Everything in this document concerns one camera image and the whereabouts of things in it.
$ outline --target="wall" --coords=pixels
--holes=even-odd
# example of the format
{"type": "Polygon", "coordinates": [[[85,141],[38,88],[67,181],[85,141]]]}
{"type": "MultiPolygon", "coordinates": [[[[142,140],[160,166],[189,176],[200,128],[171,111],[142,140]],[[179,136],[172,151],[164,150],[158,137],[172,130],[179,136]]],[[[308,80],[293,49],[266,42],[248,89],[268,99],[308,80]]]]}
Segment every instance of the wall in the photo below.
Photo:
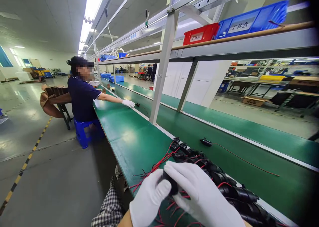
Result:
{"type": "Polygon", "coordinates": [[[38,59],[42,68],[60,68],[62,73],[70,73],[71,66],[67,65],[66,61],[77,55],[76,53],[48,52],[29,48],[15,48],[15,52],[21,59],[38,59]]]}
{"type": "Polygon", "coordinates": [[[3,50],[5,51],[7,57],[9,58],[10,62],[12,63],[13,67],[0,67],[0,71],[2,72],[3,76],[8,78],[16,77],[16,72],[22,72],[22,67],[19,67],[16,60],[13,57],[13,54],[11,53],[9,47],[7,46],[1,46],[3,50]]]}

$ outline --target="white glove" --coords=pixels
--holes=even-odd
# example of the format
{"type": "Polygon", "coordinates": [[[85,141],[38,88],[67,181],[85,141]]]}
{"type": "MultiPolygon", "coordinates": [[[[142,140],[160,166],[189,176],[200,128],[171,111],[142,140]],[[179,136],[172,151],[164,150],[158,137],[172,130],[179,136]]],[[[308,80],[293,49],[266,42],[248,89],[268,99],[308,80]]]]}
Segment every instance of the white glove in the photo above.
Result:
{"type": "Polygon", "coordinates": [[[180,193],[173,198],[177,205],[206,227],[245,227],[238,211],[227,202],[215,183],[203,170],[192,163],[167,161],[165,172],[190,196],[180,193]]]}
{"type": "Polygon", "coordinates": [[[97,87],[97,86],[100,85],[100,82],[93,80],[93,81],[90,81],[89,84],[92,85],[92,86],[94,86],[94,87],[97,87]]]}
{"type": "Polygon", "coordinates": [[[128,106],[129,108],[134,108],[134,106],[135,106],[134,102],[132,102],[130,100],[125,100],[125,99],[122,100],[122,104],[125,106],[128,106]]]}
{"type": "Polygon", "coordinates": [[[162,175],[163,169],[157,169],[146,177],[134,200],[130,202],[133,227],[147,227],[157,216],[160,204],[172,188],[168,180],[158,183],[162,175]]]}

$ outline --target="window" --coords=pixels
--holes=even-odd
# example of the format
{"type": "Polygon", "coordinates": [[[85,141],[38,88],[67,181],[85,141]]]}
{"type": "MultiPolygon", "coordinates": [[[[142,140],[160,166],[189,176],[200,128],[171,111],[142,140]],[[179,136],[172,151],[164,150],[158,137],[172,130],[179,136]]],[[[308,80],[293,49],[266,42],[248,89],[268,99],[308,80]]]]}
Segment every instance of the window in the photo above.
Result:
{"type": "Polygon", "coordinates": [[[16,60],[17,64],[18,64],[20,67],[25,67],[25,66],[23,65],[23,62],[21,62],[20,59],[18,58],[18,56],[17,56],[16,52],[14,51],[14,49],[10,48],[10,51],[11,51],[11,53],[13,54],[13,57],[14,57],[14,59],[16,60]]]}
{"type": "Polygon", "coordinates": [[[13,67],[12,63],[10,62],[8,56],[4,52],[3,48],[0,46],[0,63],[2,67],[13,67]]]}

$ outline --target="gray floor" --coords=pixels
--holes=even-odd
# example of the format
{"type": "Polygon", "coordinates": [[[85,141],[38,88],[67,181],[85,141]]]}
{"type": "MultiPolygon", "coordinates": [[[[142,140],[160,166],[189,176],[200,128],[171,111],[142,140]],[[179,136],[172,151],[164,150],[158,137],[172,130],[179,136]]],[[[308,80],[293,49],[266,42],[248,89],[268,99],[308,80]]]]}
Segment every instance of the gray floor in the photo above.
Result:
{"type": "MultiPolygon", "coordinates": [[[[67,77],[47,85],[66,85],[67,77]]],[[[41,84],[0,84],[0,205],[49,120],[39,103],[41,84]]],[[[53,118],[15,188],[0,226],[90,226],[114,175],[106,139],[83,150],[61,118],[53,118]]]]}

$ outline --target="worker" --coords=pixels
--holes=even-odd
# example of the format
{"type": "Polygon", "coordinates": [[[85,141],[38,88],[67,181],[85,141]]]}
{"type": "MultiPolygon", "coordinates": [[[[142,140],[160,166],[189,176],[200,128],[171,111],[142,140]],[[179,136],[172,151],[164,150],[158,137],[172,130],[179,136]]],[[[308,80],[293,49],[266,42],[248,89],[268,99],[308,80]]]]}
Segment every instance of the worker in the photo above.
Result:
{"type": "Polygon", "coordinates": [[[155,79],[156,69],[157,69],[157,63],[153,64],[153,70],[152,70],[152,82],[154,82],[154,79],[155,79]]]}
{"type": "MultiPolygon", "coordinates": [[[[165,172],[184,189],[190,199],[174,195],[176,204],[206,227],[248,227],[238,211],[228,203],[210,177],[196,164],[167,161],[165,172]]],[[[147,227],[158,214],[161,202],[168,196],[171,183],[161,180],[163,169],[146,177],[123,216],[119,195],[111,181],[110,190],[92,227],[147,227]]]]}
{"type": "Polygon", "coordinates": [[[112,95],[104,94],[95,89],[100,82],[90,81],[93,77],[92,69],[94,63],[88,62],[86,59],[74,56],[67,61],[71,65],[72,77],[68,79],[68,90],[72,98],[72,112],[74,119],[79,122],[93,121],[97,119],[93,108],[93,100],[104,100],[112,103],[122,103],[130,108],[134,107],[134,102],[130,100],[122,100],[112,95]]]}
{"type": "Polygon", "coordinates": [[[152,67],[151,67],[151,65],[149,64],[148,66],[147,66],[147,73],[145,74],[145,80],[146,80],[146,78],[149,76],[149,77],[151,77],[151,75],[152,75],[152,67]]]}

